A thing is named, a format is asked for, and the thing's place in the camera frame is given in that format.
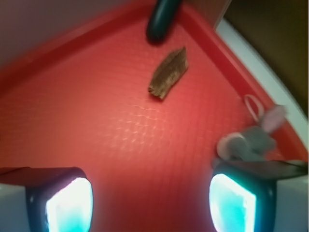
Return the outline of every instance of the white panel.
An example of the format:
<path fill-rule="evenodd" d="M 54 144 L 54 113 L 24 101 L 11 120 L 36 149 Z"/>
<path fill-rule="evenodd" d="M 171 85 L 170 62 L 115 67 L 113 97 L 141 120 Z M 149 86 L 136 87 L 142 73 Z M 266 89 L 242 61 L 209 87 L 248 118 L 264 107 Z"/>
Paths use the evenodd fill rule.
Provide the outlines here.
<path fill-rule="evenodd" d="M 277 182 L 274 232 L 307 232 L 308 175 Z"/>
<path fill-rule="evenodd" d="M 287 119 L 308 150 L 308 119 L 289 90 L 254 48 L 225 20 L 217 33 L 276 104 L 287 108 Z"/>
<path fill-rule="evenodd" d="M 24 186 L 0 183 L 0 232 L 29 232 Z"/>

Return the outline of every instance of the black handle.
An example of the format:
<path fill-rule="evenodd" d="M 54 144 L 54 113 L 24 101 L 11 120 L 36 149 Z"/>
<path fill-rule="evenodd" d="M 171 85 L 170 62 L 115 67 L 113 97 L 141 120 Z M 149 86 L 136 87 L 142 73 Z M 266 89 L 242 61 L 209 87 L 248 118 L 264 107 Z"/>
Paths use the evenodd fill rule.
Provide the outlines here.
<path fill-rule="evenodd" d="M 149 41 L 164 40 L 182 0 L 158 0 L 148 22 L 146 35 Z"/>

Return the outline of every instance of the white wall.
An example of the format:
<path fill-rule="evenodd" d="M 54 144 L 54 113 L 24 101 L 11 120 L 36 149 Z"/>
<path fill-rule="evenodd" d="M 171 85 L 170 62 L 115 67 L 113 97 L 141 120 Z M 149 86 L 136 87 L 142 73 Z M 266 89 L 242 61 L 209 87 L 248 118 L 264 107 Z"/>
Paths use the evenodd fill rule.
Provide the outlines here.
<path fill-rule="evenodd" d="M 0 0 L 0 68 L 129 0 Z"/>

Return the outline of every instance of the tray rim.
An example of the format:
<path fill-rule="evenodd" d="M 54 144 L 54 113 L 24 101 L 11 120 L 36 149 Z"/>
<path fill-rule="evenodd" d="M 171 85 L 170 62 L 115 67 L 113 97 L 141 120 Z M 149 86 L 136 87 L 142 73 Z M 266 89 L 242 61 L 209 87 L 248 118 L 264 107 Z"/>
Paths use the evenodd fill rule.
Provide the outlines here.
<path fill-rule="evenodd" d="M 121 27 L 147 17 L 154 4 L 154 0 L 131 1 L 63 33 L 17 58 L 0 70 L 0 97 L 19 82 L 26 80 L 25 76 L 31 76 L 53 62 L 65 58 L 68 54 L 82 49 L 83 45 L 89 43 L 87 38 L 94 41 L 98 37 L 101 39 L 102 36 L 107 36 Z M 242 99 L 245 94 L 253 94 L 266 109 L 274 105 L 273 100 L 253 75 L 198 12 L 189 5 L 182 4 L 176 21 L 210 57 Z M 278 143 L 281 153 L 290 154 L 290 156 L 297 154 L 298 158 L 308 161 L 308 152 L 288 121 L 274 133 L 273 137 L 277 141 L 289 141 L 289 143 Z"/>

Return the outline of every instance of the brown surface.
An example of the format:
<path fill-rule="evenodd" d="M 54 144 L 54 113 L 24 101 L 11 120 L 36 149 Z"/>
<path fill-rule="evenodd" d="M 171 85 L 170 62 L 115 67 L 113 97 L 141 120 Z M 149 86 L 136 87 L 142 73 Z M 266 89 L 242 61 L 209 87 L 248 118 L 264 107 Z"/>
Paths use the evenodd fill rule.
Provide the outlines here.
<path fill-rule="evenodd" d="M 186 0 L 216 28 L 226 12 L 231 0 Z"/>
<path fill-rule="evenodd" d="M 308 0 L 234 0 L 225 18 L 265 59 L 308 116 Z"/>

